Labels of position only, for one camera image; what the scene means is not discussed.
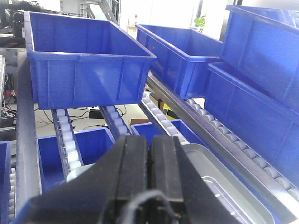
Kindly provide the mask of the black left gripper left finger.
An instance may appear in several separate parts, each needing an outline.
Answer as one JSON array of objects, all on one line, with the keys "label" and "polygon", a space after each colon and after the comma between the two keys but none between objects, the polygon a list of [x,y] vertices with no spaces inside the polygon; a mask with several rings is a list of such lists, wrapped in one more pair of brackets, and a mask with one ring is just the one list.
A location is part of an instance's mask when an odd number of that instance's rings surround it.
[{"label": "black left gripper left finger", "polygon": [[94,165],[73,180],[33,197],[15,224],[97,224],[115,220],[115,200],[124,159],[145,155],[140,135],[121,136]]}]

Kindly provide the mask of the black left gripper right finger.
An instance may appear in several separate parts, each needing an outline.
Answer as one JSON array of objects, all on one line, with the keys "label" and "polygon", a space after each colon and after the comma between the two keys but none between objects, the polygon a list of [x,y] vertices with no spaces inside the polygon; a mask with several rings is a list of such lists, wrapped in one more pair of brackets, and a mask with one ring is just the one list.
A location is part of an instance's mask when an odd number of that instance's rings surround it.
[{"label": "black left gripper right finger", "polygon": [[177,137],[156,135],[149,150],[149,187],[162,191],[182,224],[237,224],[187,157]]}]

